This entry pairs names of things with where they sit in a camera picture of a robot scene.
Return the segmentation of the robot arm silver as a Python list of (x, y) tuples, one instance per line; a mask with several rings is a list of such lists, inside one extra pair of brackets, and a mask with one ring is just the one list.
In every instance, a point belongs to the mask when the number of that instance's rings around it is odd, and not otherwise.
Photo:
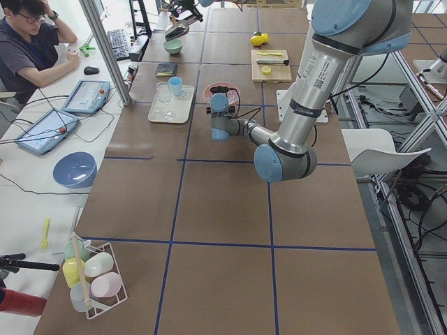
[(215, 93), (207, 113), (214, 140), (242, 135), (257, 145), (254, 166), (267, 182), (301, 179), (316, 167), (316, 152), (305, 143), (346, 62), (354, 56), (388, 54), (410, 40), (412, 1), (316, 1), (300, 74), (275, 132), (230, 113), (224, 93)]

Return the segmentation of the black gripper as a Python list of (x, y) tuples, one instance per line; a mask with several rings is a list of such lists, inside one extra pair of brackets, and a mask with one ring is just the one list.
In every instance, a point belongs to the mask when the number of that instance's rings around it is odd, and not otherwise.
[(171, 17), (177, 21), (184, 20), (188, 23), (203, 21), (203, 15), (199, 12), (193, 0), (169, 0), (164, 1), (164, 4)]

